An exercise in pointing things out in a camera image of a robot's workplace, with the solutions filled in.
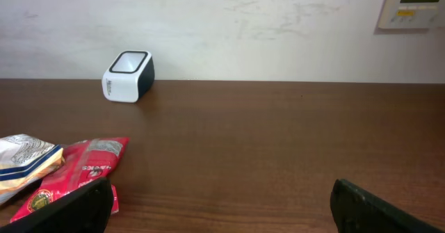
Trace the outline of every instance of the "red snack bag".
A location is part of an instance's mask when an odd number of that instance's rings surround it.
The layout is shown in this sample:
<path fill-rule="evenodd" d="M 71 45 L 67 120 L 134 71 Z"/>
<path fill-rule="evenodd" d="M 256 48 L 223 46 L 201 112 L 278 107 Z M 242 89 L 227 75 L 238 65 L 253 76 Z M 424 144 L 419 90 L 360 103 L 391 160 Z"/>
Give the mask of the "red snack bag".
<path fill-rule="evenodd" d="M 94 179 L 107 176 L 118 164 L 128 141 L 128 138 L 93 139 L 66 147 L 63 150 L 65 165 L 43 179 L 40 188 L 10 221 L 19 220 Z M 113 214 L 119 211 L 119 206 L 115 187 L 112 186 L 112 189 Z"/>

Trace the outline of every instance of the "white snack bag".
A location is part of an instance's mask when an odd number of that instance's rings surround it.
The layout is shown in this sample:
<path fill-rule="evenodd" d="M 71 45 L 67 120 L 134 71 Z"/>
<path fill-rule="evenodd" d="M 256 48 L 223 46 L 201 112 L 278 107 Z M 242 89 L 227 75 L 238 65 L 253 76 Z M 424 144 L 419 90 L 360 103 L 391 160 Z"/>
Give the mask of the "white snack bag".
<path fill-rule="evenodd" d="M 63 148 L 20 134 L 0 138 L 0 204 L 63 164 Z"/>

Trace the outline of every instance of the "wooden table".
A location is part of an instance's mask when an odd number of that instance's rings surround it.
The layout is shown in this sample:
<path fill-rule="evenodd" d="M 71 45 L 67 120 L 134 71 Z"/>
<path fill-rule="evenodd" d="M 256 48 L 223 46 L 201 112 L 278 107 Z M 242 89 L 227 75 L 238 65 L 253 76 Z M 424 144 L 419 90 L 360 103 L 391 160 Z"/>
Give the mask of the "wooden table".
<path fill-rule="evenodd" d="M 0 136 L 131 137 L 107 232 L 336 232 L 342 177 L 445 230 L 445 85 L 156 81 L 121 104 L 99 81 L 0 80 L 0 100 Z"/>

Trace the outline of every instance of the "plastic wrapper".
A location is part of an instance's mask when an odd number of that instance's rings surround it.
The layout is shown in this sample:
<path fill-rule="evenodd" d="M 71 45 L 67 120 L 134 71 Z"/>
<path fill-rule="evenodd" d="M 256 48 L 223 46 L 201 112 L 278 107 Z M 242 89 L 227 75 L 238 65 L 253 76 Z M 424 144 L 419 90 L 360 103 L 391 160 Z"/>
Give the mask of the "plastic wrapper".
<path fill-rule="evenodd" d="M 0 138 L 0 204 L 63 163 L 63 148 L 24 134 Z"/>
<path fill-rule="evenodd" d="M 46 176 L 40 188 L 24 203 L 11 218 L 11 222 L 53 202 L 75 189 L 105 177 L 118 164 L 125 151 L 128 138 L 105 138 L 85 140 L 67 146 L 63 151 L 65 165 Z M 118 197 L 112 186 L 114 203 L 111 213 L 119 211 Z"/>

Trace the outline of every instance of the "yellow sticker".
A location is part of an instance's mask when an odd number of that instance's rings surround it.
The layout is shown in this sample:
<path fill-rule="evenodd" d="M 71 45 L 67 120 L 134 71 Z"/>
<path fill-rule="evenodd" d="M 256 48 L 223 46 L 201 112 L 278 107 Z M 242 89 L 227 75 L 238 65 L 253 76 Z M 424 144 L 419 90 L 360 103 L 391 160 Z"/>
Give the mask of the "yellow sticker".
<path fill-rule="evenodd" d="M 415 14 L 414 10 L 399 10 L 397 15 L 399 17 L 412 17 Z"/>

